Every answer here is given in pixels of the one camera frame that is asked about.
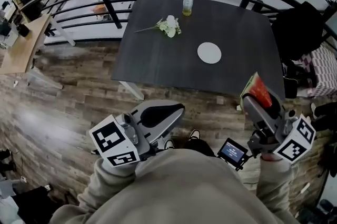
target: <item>round white disc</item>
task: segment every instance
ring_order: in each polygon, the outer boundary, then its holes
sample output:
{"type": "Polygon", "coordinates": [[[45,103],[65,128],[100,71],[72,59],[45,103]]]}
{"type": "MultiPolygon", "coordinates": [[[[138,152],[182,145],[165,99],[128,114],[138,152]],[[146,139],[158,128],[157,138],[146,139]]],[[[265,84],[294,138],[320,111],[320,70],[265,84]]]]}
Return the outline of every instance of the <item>round white disc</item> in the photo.
{"type": "Polygon", "coordinates": [[[198,47],[198,56],[203,62],[217,63],[221,59],[221,50],[213,43],[202,43],[198,47]]]}

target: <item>beige sweatshirt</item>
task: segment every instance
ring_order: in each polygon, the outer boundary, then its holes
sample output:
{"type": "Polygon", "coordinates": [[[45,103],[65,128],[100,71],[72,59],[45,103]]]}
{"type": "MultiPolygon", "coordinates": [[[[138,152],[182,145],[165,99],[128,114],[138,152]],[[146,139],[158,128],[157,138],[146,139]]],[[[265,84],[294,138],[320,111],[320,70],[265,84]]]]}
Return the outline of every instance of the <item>beige sweatshirt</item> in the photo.
{"type": "Polygon", "coordinates": [[[51,224],[298,224],[288,211],[292,173],[284,160],[261,160],[257,197],[226,162],[189,149],[136,166],[99,159],[80,205],[59,208],[51,224]]]}

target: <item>flower stem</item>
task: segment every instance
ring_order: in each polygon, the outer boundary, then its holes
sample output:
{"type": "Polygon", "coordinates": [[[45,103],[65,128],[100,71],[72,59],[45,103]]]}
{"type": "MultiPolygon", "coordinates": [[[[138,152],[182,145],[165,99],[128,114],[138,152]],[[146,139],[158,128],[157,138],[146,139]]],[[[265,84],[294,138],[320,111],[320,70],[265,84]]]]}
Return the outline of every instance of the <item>flower stem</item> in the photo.
{"type": "Polygon", "coordinates": [[[148,30],[148,29],[155,29],[155,28],[157,28],[157,27],[154,26],[154,27],[151,27],[151,28],[145,28],[145,29],[137,30],[135,33],[139,33],[139,32],[142,32],[142,31],[148,30]]]}

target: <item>blue screen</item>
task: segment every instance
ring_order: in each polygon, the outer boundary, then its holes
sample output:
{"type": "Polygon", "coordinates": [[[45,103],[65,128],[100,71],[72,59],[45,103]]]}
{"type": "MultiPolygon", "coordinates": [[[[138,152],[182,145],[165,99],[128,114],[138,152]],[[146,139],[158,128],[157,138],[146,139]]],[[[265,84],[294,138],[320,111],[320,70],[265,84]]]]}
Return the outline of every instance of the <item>blue screen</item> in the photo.
{"type": "Polygon", "coordinates": [[[226,143],[226,145],[221,150],[226,156],[233,159],[235,162],[239,162],[239,160],[244,155],[244,152],[239,150],[237,147],[233,146],[230,142],[226,143]]]}

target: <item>sleeve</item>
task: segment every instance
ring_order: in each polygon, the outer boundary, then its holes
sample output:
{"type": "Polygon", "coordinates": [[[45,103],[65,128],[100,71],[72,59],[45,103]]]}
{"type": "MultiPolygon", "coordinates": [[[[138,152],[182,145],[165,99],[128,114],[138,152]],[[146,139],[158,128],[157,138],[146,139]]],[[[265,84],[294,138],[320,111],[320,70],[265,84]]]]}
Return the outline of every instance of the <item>sleeve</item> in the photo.
{"type": "Polygon", "coordinates": [[[289,212],[289,183],[293,179],[290,164],[285,160],[261,159],[261,173],[256,195],[284,223],[299,224],[289,212]]]}
{"type": "Polygon", "coordinates": [[[95,163],[88,187],[77,196],[80,205],[60,207],[50,223],[84,223],[99,207],[135,180],[136,166],[137,163],[111,167],[99,159],[95,163]]]}

